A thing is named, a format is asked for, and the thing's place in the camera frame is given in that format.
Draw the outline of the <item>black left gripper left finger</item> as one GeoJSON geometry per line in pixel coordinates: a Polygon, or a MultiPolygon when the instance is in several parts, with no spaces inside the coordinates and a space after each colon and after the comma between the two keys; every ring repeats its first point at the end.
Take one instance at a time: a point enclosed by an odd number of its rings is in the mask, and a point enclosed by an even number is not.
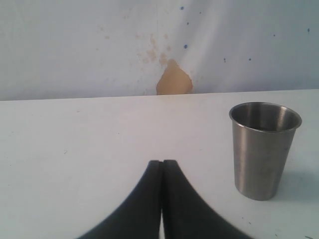
{"type": "Polygon", "coordinates": [[[158,239],[163,163],[151,160],[141,179],[107,218],[81,239],[158,239]]]}

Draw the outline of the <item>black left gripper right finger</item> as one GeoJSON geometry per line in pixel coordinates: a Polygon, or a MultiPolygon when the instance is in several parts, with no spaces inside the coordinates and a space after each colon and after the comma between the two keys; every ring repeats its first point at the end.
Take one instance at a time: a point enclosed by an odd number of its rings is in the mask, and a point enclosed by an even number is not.
{"type": "Polygon", "coordinates": [[[196,192],[175,160],[163,162],[161,201],[166,239],[249,239],[196,192]]]}

